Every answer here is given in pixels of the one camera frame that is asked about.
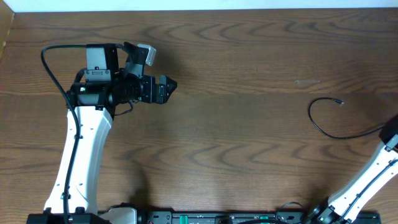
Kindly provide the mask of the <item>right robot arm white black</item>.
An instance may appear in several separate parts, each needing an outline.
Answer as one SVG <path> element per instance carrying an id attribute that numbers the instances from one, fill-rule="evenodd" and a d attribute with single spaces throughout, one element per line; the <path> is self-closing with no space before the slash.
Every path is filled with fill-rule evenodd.
<path id="1" fill-rule="evenodd" d="M 379 133 L 381 142 L 351 181 L 313 209 L 305 223 L 354 223 L 361 209 L 397 175 L 397 117 Z"/>

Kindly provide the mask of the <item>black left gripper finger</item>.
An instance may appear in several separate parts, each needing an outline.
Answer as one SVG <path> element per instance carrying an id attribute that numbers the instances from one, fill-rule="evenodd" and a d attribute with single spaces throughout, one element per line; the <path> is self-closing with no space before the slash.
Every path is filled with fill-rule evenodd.
<path id="1" fill-rule="evenodd" d="M 170 98 L 172 92 L 173 92 L 173 90 L 169 91 L 165 88 L 159 88 L 157 90 L 157 104 L 160 104 L 160 105 L 165 104 L 168 101 L 168 99 Z"/>
<path id="2" fill-rule="evenodd" d="M 159 83 L 165 86 L 167 92 L 173 92 L 177 88 L 177 82 L 165 75 L 159 77 Z"/>

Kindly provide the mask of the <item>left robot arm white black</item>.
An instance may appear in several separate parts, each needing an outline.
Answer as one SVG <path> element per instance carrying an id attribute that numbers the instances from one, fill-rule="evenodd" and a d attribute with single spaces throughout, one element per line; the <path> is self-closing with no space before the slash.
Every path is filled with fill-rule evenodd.
<path id="1" fill-rule="evenodd" d="M 145 75 L 156 50 L 150 45 L 87 44 L 86 67 L 65 91 L 45 61 L 49 77 L 62 94 L 67 113 L 67 136 L 60 168 L 42 213 L 30 214 L 27 224 L 39 223 L 148 223 L 145 212 L 122 203 L 100 213 L 98 176 L 103 149 L 116 107 L 135 102 L 165 104 L 177 82 L 162 75 Z"/>

